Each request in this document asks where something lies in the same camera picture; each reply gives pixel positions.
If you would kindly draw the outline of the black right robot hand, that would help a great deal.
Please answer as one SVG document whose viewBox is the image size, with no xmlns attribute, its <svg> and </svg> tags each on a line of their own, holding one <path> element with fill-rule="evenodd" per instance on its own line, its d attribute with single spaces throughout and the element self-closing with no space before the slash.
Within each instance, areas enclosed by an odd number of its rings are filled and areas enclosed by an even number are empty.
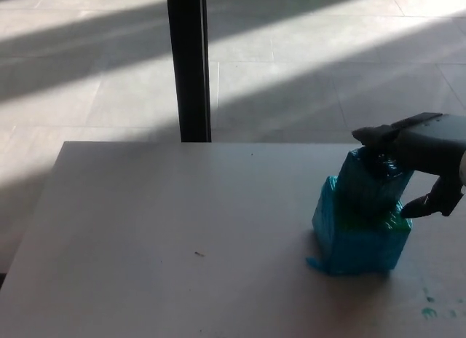
<svg viewBox="0 0 466 338">
<path fill-rule="evenodd" d="M 427 194 L 407 203 L 401 216 L 450 216 L 465 194 L 465 117 L 424 112 L 389 125 L 361 127 L 352 136 L 388 153 L 403 167 L 437 176 Z"/>
</svg>

